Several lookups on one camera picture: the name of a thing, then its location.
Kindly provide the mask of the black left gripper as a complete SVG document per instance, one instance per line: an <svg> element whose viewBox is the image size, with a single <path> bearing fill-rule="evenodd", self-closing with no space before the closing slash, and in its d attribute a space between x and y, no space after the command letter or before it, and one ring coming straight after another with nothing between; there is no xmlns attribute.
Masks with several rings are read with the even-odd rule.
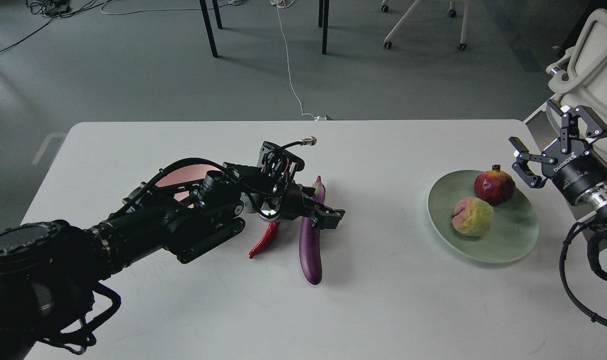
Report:
<svg viewBox="0 0 607 360"><path fill-rule="evenodd" d="M268 223L285 223L303 217L310 221L314 229L335 230L346 211L326 207L324 201L315 197L315 191L312 186L292 182L285 194L278 197L242 193L243 211L246 214L258 214Z"/></svg>

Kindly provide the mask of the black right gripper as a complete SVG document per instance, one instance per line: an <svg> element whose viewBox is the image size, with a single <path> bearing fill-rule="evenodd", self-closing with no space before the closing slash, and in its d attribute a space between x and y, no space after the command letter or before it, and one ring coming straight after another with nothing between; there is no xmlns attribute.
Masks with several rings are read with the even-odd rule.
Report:
<svg viewBox="0 0 607 360"><path fill-rule="evenodd" d="M561 117L558 140L546 147L546 155L536 155L520 138L509 137L515 150L512 169L533 189L541 189L550 178L568 203L577 206L585 192L607 185L607 163L593 151L594 142L607 138L607 125L587 105L563 110L558 101L549 99L546 106ZM545 178L535 174L529 162L546 166Z"/></svg>

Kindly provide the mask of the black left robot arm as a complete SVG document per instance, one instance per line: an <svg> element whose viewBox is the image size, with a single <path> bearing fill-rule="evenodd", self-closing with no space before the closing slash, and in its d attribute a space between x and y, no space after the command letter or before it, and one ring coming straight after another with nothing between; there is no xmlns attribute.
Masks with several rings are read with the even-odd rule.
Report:
<svg viewBox="0 0 607 360"><path fill-rule="evenodd" d="M337 228L345 210L294 182L298 168L291 159L269 168L185 158L93 227L55 219L0 232L0 360L22 360L36 342L84 353L121 306L104 280L160 249L188 264L239 235L243 197L267 223L303 217Z"/></svg>

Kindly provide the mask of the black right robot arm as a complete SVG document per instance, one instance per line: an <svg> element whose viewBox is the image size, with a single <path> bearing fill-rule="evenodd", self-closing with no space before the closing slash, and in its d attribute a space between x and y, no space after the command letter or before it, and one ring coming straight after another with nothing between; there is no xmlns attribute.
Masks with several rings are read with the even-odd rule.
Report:
<svg viewBox="0 0 607 360"><path fill-rule="evenodd" d="M559 275L562 286L573 305L590 321L607 327L607 319L589 309L571 291L566 277L566 259L573 239L584 230L592 236L586 242L590 269L607 283L607 271L600 262L600 248L607 243L607 162L594 150L594 143L607 138L607 125L596 112L585 105L562 106L558 101L546 101L561 118L558 137L540 154L529 151L518 137L510 137L514 146L513 171L533 189L542 188L547 181L558 189L573 207L589 205L594 210L591 219L576 221L562 242Z"/></svg>

